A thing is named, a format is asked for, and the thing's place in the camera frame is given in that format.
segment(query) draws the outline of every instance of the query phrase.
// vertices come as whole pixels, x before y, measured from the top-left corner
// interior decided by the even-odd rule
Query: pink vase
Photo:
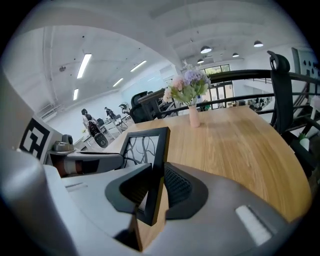
[[[188,106],[190,125],[193,128],[200,126],[199,115],[196,106]]]

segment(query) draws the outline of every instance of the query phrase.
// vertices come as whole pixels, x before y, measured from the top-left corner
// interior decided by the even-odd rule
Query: green leaves
[[[203,80],[192,81],[190,85],[183,87],[182,91],[179,91],[173,86],[171,88],[172,97],[180,102],[190,103],[192,99],[195,99],[197,95],[205,95],[209,85]]]

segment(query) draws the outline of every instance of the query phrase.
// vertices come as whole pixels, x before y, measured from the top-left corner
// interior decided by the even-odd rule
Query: wooden table
[[[304,171],[281,136],[247,106],[200,112],[191,128],[189,115],[133,124],[104,151],[119,153],[127,132],[168,126],[168,162],[221,175],[243,184],[276,208],[289,222],[305,214],[312,201]],[[168,209],[163,189],[157,223],[139,222],[145,248],[162,230]]]

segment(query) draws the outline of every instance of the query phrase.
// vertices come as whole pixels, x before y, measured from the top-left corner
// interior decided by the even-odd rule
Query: ceiling
[[[264,46],[254,48],[255,40]],[[2,66],[37,112],[49,104],[71,106],[76,88],[78,101],[113,90],[124,78],[121,88],[163,60],[182,69],[185,59],[196,65],[207,56],[208,64],[231,60],[234,52],[245,59],[300,42],[305,39],[295,24],[271,0],[55,0],[39,5],[20,26]],[[204,45],[213,51],[201,54]],[[85,53],[92,57],[77,79]]]
[[[92,57],[82,78],[77,79],[86,53]],[[144,60],[144,65],[130,72]],[[67,108],[118,89],[163,60],[155,51],[126,36],[101,28],[67,25],[38,28],[16,37],[8,45],[2,64],[10,83],[37,112],[48,105],[49,109],[59,105]],[[122,83],[113,87],[120,78]],[[73,101],[75,89],[79,89],[77,101]]]

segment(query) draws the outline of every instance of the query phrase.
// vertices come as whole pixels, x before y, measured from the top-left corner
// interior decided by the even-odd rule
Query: black office chair
[[[141,104],[138,103],[138,99],[142,98],[143,96],[147,95],[147,91],[140,92],[134,95],[131,99],[131,110],[130,116],[135,124],[142,123],[148,121],[148,118],[144,112],[144,109]]]
[[[119,107],[121,108],[122,114],[130,115],[130,108],[127,108],[125,104],[120,104]]]
[[[289,61],[284,56],[275,54],[272,51],[267,51],[267,53],[271,55],[271,81],[275,98],[275,112],[273,113],[271,124],[273,124],[276,131],[281,134],[282,138],[293,149],[305,175],[310,177],[312,171],[317,167],[316,159],[308,150],[300,145],[295,135],[289,131],[286,132],[294,120],[294,103],[292,98],[292,83],[289,75]],[[308,117],[302,118],[307,122],[303,130],[304,134],[307,134],[312,126],[320,131],[320,125],[316,121]]]

